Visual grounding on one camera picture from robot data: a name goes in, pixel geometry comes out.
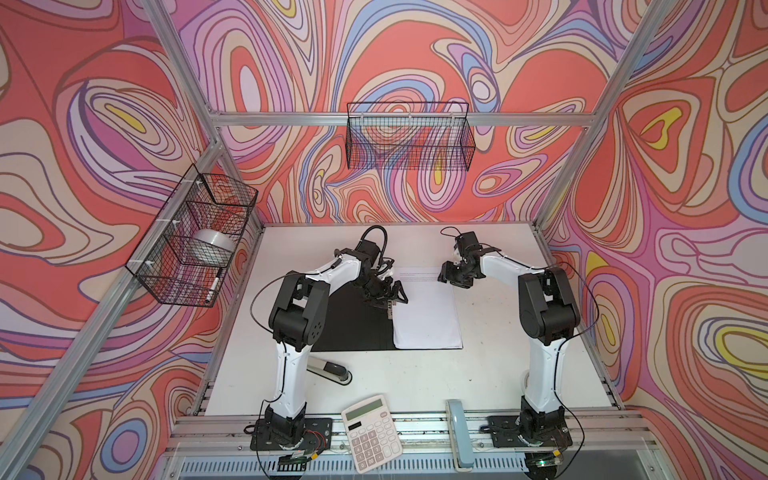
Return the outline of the printed paper sheets stack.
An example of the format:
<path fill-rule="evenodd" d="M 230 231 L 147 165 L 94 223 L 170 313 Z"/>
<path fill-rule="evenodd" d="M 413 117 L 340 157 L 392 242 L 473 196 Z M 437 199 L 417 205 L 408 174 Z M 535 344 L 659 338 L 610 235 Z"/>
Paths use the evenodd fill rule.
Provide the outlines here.
<path fill-rule="evenodd" d="M 395 268 L 407 303 L 393 306 L 393 342 L 399 350 L 463 348 L 455 288 L 438 281 L 440 269 Z"/>

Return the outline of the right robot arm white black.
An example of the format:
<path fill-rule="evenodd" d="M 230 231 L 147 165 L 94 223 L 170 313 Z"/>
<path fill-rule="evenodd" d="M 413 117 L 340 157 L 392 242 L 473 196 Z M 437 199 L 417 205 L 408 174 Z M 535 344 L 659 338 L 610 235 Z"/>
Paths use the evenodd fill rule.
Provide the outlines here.
<path fill-rule="evenodd" d="M 567 274 L 559 267 L 527 266 L 487 249 L 444 262 L 438 274 L 440 282 L 464 289 L 486 277 L 517 289 L 520 324 L 530 340 L 518 431 L 531 437 L 563 428 L 563 357 L 581 322 Z"/>

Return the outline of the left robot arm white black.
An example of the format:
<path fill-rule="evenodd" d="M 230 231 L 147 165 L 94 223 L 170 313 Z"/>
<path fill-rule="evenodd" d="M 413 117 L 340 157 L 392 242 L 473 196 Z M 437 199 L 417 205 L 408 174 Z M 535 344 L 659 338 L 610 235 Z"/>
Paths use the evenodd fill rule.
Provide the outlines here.
<path fill-rule="evenodd" d="M 268 318 L 267 329 L 277 348 L 275 398 L 267 402 L 264 421 L 284 435 L 305 430 L 305 377 L 312 346 L 320 338 L 331 295 L 352 285 L 363 300 L 380 309 L 406 304 L 402 283 L 392 277 L 394 260 L 385 255 L 385 227 L 368 227 L 355 248 L 335 250 L 333 259 L 310 272 L 290 271 L 282 281 Z"/>

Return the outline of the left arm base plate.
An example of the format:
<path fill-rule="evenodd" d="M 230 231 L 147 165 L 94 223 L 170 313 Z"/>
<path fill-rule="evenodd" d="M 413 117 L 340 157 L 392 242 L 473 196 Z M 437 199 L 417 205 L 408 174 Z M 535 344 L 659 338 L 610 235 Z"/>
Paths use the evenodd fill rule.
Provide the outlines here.
<path fill-rule="evenodd" d="M 333 419 L 330 417 L 309 418 L 296 425 L 279 425 L 276 421 L 258 419 L 243 429 L 251 437 L 252 451 L 304 451 L 306 454 L 329 449 L 332 431 Z"/>

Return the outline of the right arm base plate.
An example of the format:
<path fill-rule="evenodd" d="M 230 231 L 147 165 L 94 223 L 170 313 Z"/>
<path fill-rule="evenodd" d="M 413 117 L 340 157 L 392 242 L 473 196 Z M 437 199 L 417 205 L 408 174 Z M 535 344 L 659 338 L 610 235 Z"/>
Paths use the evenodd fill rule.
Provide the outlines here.
<path fill-rule="evenodd" d="M 519 416 L 489 416 L 480 428 L 491 436 L 496 448 L 552 448 L 565 450 L 573 445 L 569 428 L 560 419 L 540 422 Z"/>

